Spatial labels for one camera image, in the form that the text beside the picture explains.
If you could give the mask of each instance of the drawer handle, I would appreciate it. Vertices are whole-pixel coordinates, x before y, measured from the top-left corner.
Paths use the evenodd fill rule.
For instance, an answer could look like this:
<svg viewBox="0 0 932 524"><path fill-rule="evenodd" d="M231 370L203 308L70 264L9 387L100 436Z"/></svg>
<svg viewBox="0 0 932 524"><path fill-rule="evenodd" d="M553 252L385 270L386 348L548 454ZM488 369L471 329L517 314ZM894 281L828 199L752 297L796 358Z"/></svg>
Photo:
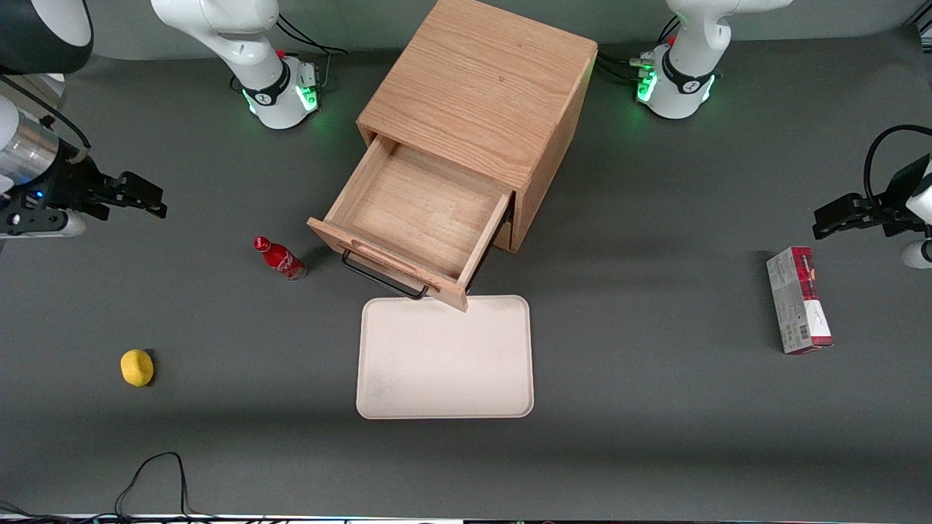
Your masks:
<svg viewBox="0 0 932 524"><path fill-rule="evenodd" d="M378 285L388 289L389 291L392 291L393 293L396 293L401 296L407 296L408 298L412 300L421 300L427 295L428 287L426 285L423 287L423 289L420 290L420 293L411 293L410 291L404 289L403 287L398 287L397 285L391 282L388 282L386 280L379 278L377 275L374 275L364 269L353 266L350 263L350 254L351 254L351 251L349 249L343 251L343 265L346 266L347 269L349 269L350 271L356 273L357 275L362 275L365 278L371 280L372 282L377 283Z"/></svg>

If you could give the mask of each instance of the wooden cabinet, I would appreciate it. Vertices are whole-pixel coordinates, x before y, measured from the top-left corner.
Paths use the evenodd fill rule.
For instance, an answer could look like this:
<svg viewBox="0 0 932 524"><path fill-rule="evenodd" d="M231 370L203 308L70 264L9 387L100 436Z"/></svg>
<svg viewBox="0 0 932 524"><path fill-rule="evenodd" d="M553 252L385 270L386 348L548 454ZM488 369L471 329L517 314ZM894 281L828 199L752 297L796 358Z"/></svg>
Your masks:
<svg viewBox="0 0 932 524"><path fill-rule="evenodd" d="M466 310L489 244L516 252L576 131L596 43L439 0L356 120L369 149L308 225L344 260Z"/></svg>

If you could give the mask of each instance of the white tray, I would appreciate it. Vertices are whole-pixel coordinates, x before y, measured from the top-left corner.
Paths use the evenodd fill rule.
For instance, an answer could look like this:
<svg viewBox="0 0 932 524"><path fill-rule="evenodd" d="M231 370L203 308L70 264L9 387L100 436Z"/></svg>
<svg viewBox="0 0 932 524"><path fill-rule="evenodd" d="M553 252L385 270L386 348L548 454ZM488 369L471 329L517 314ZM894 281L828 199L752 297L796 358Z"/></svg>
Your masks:
<svg viewBox="0 0 932 524"><path fill-rule="evenodd" d="M363 308L356 410L367 419L519 418L534 407L520 296L375 298Z"/></svg>

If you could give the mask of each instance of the yellow ball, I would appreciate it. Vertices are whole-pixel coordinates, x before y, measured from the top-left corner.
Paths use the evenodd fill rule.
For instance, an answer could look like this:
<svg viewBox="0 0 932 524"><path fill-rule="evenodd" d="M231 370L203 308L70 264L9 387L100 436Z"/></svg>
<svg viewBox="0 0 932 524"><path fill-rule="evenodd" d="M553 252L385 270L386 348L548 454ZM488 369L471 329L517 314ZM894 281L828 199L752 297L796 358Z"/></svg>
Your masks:
<svg viewBox="0 0 932 524"><path fill-rule="evenodd" d="M123 357L119 359L119 368L123 372L123 379L137 388L148 384L156 371L152 357L143 350L129 350L123 353Z"/></svg>

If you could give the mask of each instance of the gray wall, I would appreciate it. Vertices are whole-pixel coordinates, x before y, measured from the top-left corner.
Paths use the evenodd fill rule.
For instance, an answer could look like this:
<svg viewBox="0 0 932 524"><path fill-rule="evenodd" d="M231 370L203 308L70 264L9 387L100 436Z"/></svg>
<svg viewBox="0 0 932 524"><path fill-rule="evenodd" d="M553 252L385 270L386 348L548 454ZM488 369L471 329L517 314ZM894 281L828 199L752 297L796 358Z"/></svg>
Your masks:
<svg viewBox="0 0 932 524"><path fill-rule="evenodd" d="M656 38L670 12L663 0L486 0L600 43ZM281 12L311 38L348 49L402 48L434 0L280 0ZM734 17L736 39L860 36L903 23L923 0L796 0L771 13ZM126 60L211 56L186 34L160 22L148 0L88 0L94 52ZM303 46L279 31L272 44Z"/></svg>

